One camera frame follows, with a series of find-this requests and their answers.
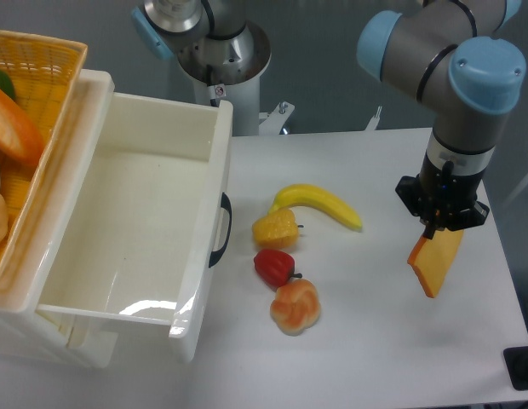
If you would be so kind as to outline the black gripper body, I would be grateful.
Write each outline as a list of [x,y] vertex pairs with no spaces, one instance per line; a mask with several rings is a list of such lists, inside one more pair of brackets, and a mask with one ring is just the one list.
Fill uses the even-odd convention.
[[395,192],[408,211],[434,230],[463,230],[481,226],[490,213],[478,201],[481,176],[452,176],[442,181],[439,175],[403,176]]

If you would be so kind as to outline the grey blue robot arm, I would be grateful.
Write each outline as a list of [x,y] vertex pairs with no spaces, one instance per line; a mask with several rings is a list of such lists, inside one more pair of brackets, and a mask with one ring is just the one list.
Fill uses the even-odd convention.
[[[519,100],[525,57],[494,38],[519,10],[517,1],[426,1],[405,17],[385,10],[370,19],[356,48],[359,65],[433,110],[436,119],[422,168],[401,178],[396,193],[424,225],[438,231],[484,224],[488,207],[477,188],[508,115]],[[211,106],[229,98],[237,116],[256,127],[257,84],[271,59],[263,30],[242,1],[146,1],[131,19],[160,59],[177,59]]]

